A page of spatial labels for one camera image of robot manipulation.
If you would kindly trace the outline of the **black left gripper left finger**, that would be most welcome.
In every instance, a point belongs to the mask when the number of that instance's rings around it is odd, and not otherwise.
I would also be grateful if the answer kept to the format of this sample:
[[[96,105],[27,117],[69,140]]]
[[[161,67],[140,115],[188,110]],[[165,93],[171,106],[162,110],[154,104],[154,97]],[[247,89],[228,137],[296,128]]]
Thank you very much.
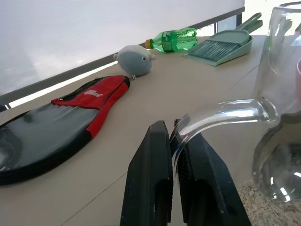
[[[171,221],[173,167],[164,121],[148,130],[127,170],[119,226],[167,226]]]

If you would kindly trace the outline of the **clear glass mug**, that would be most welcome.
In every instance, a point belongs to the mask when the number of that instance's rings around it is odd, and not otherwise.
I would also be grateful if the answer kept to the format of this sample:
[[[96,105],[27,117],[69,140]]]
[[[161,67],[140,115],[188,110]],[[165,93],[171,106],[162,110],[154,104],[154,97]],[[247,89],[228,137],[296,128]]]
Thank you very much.
[[[186,114],[171,136],[174,157],[202,131],[264,122],[252,162],[257,187],[273,200],[301,201],[301,1],[273,8],[253,95]]]

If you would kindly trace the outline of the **oatmeal flakes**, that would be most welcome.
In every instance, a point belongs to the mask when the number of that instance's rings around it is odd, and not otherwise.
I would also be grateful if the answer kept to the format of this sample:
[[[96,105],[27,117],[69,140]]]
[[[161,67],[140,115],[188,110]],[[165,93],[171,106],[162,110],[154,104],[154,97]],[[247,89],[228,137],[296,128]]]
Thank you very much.
[[[257,190],[252,180],[242,183],[237,191],[252,226],[301,226],[300,200],[271,200]]]

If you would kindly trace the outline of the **grey plush toy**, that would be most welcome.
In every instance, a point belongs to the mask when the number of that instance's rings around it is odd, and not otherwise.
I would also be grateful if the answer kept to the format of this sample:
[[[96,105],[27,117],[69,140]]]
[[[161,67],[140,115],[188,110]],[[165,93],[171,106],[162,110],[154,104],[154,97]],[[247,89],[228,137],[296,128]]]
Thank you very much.
[[[156,55],[140,45],[129,45],[113,55],[120,68],[132,78],[141,77],[151,71]]]

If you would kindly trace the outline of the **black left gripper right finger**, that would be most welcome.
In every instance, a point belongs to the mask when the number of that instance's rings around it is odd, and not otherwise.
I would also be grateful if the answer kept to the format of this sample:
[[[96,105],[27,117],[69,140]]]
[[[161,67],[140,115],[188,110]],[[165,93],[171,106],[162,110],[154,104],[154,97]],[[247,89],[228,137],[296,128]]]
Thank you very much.
[[[252,226],[230,172],[202,134],[170,137],[186,226]]]

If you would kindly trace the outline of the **red and grey racket case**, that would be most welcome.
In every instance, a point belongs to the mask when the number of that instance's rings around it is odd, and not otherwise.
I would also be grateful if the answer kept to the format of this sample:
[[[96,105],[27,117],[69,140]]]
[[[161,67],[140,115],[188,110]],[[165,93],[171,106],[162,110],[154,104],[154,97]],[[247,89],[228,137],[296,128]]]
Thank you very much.
[[[129,87],[126,76],[97,78],[0,125],[0,186],[38,177],[75,155]]]

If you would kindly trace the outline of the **teal dustpan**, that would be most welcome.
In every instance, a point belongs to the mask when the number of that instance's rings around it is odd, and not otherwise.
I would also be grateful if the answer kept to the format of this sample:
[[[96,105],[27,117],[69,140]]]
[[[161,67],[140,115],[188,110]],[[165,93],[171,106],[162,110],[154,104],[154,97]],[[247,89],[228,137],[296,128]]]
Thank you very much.
[[[216,33],[187,50],[183,56],[211,66],[218,66],[248,54],[253,41],[250,33],[263,25],[260,17],[261,13],[256,13],[235,29]]]

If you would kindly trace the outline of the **green plastic bottle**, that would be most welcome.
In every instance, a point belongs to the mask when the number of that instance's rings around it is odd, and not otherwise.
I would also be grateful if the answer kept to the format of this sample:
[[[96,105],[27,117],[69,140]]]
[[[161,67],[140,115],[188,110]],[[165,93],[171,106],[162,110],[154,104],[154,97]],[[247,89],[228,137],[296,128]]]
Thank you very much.
[[[145,41],[147,49],[156,49],[165,53],[186,51],[197,44],[197,30],[194,28],[164,31],[155,38]]]

